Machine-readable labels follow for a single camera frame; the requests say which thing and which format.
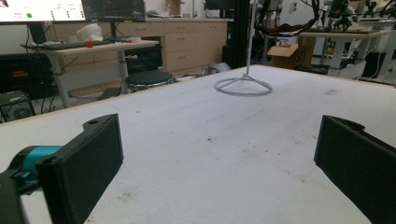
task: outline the round stool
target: round stool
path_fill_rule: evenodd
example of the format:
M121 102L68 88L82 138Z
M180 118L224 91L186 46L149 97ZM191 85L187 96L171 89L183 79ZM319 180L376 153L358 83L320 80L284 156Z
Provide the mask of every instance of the round stool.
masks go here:
M161 70L138 72L125 78L131 91L143 91L175 82L172 74Z

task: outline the screen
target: screen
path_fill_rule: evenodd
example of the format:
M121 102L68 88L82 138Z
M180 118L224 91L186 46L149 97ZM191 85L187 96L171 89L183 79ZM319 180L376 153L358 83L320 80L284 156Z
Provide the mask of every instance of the screen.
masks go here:
M87 21L145 21L143 0L82 0Z
M0 22L85 21L81 0L0 0Z
M234 0L205 0L205 9L209 10L233 9L234 5Z

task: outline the table surface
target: table surface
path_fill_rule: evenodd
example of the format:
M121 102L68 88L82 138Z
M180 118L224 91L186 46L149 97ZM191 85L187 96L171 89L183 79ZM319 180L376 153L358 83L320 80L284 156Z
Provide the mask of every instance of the table surface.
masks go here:
M0 170L28 146L61 146L118 113L124 163L87 223L370 223L315 165L322 115L351 119L396 146L396 90L254 65L260 97L216 91L245 68L0 125ZM256 91L240 81L229 87ZM22 197L50 223L41 192Z
M102 51L114 51L114 50L124 50L124 49L140 49L151 47L158 44L158 41L151 40L141 40L138 43L111 43L106 45L98 45L93 46L93 48L77 48L77 49L60 49L60 50L46 50L42 51L48 55L56 55L56 56L69 56L76 54L91 54Z
M336 37L341 37L341 38L370 38L370 37L375 37L375 36L381 36L381 35L388 35L390 33L390 30L383 30L383 31L378 31L378 32L372 32L368 34L359 34L359 33L353 33L353 32L302 32L300 33L300 36L303 37L329 37L329 38L336 38Z

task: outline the white cable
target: white cable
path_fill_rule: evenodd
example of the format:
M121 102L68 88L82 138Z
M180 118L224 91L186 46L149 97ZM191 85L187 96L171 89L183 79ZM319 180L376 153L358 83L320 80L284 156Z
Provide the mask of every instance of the white cable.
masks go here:
M381 52L378 52L378 60L376 61L376 70L373 73L373 75L371 77L369 77L369 78L375 77L375 74L379 71L379 67L380 67L379 66L379 61L381 61Z
M255 22L254 19L256 18L256 9L257 9L257 0L254 0L253 1L252 16L251 16L251 19L250 19L249 46L248 46L248 51L247 51L247 72L244 75L242 75L242 77L240 77L240 78L226 78L226 79L223 79L223 80L220 80L220 81L216 82L214 87L215 87L215 89L217 91L221 91L223 93L234 95L234 96L262 96L262 95L266 95L266 94L270 93L273 90L273 88L271 87L270 84L268 84L268 83L266 83L264 81L259 81L257 79L254 79L253 77L250 77L248 75L249 68L250 68L251 49L252 49L252 45L253 45L254 22ZM231 84L233 84L233 83L235 83L237 81L253 81L253 82L256 82L257 84L263 86L266 89L266 91L244 93L244 92L237 92L237 91L226 91L226 90L223 89L224 87L227 87L227 86L229 86L229 85L231 85ZM228 83L220 86L219 84L222 83L222 82L228 82Z

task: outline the table leg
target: table leg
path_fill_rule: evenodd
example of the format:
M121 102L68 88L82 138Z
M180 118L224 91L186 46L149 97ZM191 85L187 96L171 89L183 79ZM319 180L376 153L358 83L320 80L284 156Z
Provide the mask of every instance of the table leg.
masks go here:
M59 59L57 56L54 55L48 55L48 56L49 56L49 61L52 65L53 78L55 79L56 86L58 87L59 94L61 95L64 108L71 107L69 95L67 93L67 88L64 85L62 78L64 74L62 73L61 66L59 65Z
M124 94L128 94L131 91L128 88L128 84L125 82L125 78L128 77L128 68L127 68L126 60L125 60L125 52L124 52L124 50L118 50L117 53L118 53L118 56L119 56L120 78L121 78L121 82L122 82L122 92Z
M344 47L346 45L345 39L336 38L334 53L332 55L332 62L330 64L329 72L327 75L331 77L340 77L340 64L344 52Z

